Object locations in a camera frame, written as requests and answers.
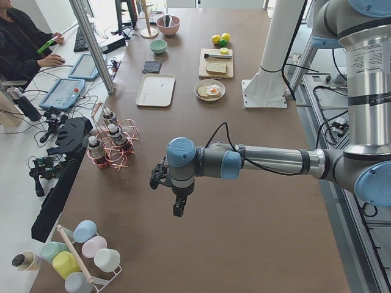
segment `blue joint cap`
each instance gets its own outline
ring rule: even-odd
[[[354,185],[358,198],[375,206],[391,206],[391,161],[366,169]]]
[[[237,179],[241,167],[241,157],[236,151],[227,151],[221,162],[221,179]]]
[[[311,45],[314,48],[318,49],[338,49],[343,48],[342,45],[339,44],[336,38],[321,38],[311,36]]]
[[[348,0],[355,11],[365,16],[385,18],[391,16],[390,0]]]
[[[190,163],[196,155],[196,146],[185,138],[177,137],[167,146],[167,161],[170,166],[182,167]]]

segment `brown table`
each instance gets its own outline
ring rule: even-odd
[[[99,170],[85,159],[60,223],[97,223],[108,247],[121,253],[123,272],[105,292],[349,292],[318,181],[243,170],[239,179],[197,178],[185,216],[172,215],[170,189],[148,186],[151,169],[168,141],[185,136],[204,145],[216,126],[230,125],[234,143],[306,148],[292,101],[287,109],[245,109],[241,80],[257,72],[269,20],[263,10],[178,9],[177,35],[164,37],[167,52],[154,56],[150,40],[132,36],[117,91],[107,105],[120,118],[132,118],[141,141],[129,168]],[[196,98],[201,48],[211,36],[229,32],[235,78],[223,80],[226,94],[215,103]],[[135,105],[145,60],[162,60],[161,73],[176,76],[170,107]],[[216,140],[225,140],[222,131]],[[101,275],[87,261],[92,275]],[[45,263],[31,292],[65,292],[63,279]]]

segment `person's black shirt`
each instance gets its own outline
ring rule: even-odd
[[[16,8],[7,10],[12,22],[0,17],[0,73],[10,81],[30,82],[40,69],[37,60],[51,54],[37,50],[51,39],[38,29],[30,17]]]

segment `blue cup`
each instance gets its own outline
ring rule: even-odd
[[[93,283],[87,282],[83,273],[71,273],[65,280],[65,290],[68,293],[90,293],[93,288]]]
[[[69,251],[65,243],[51,241],[46,243],[42,248],[41,256],[45,261],[51,264],[56,255],[62,251]]]
[[[84,220],[79,223],[73,232],[73,238],[77,243],[84,243],[97,234],[97,226],[93,221]]]

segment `white tray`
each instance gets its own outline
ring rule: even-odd
[[[171,104],[175,76],[172,74],[144,75],[137,94],[136,104],[145,107],[167,107]]]

